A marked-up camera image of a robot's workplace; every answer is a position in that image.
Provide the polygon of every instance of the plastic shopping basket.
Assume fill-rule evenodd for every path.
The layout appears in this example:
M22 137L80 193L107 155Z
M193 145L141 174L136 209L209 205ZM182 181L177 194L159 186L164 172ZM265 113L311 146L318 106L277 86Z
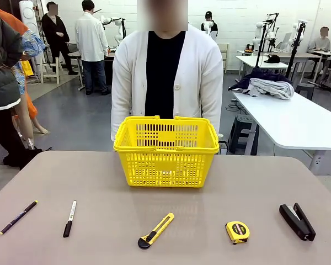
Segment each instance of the plastic shopping basket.
M114 150L130 186L200 188L219 144L207 119L132 116L120 125Z

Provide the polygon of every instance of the tape measure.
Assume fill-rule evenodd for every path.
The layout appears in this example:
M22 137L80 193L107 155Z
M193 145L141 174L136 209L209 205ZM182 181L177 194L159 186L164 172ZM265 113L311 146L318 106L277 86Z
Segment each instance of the tape measure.
M226 224L226 230L233 245L247 242L250 236L249 228L246 224L239 221L228 222Z

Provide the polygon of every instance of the stapler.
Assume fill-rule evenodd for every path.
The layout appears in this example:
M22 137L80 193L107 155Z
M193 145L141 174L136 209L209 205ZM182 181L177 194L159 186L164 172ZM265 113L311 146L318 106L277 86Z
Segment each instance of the stapler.
M314 241L316 233L299 204L293 207L283 204L280 213L301 240Z

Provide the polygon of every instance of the black hat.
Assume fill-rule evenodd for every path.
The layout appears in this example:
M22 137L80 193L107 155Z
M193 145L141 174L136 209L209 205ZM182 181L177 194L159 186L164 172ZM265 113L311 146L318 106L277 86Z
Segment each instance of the black hat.
M211 11L207 11L205 18L212 18L212 12Z
M267 63L280 63L281 62L281 58L278 55L269 55L269 59L267 61L265 61Z

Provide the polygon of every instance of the dark puffer jacket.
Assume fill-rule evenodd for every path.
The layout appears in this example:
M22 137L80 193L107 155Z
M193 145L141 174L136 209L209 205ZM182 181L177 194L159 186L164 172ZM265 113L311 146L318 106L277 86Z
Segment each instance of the dark puffer jacket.
M14 66L22 56L22 38L0 18L0 67ZM15 76L10 68L0 68L0 110L19 103L20 94Z

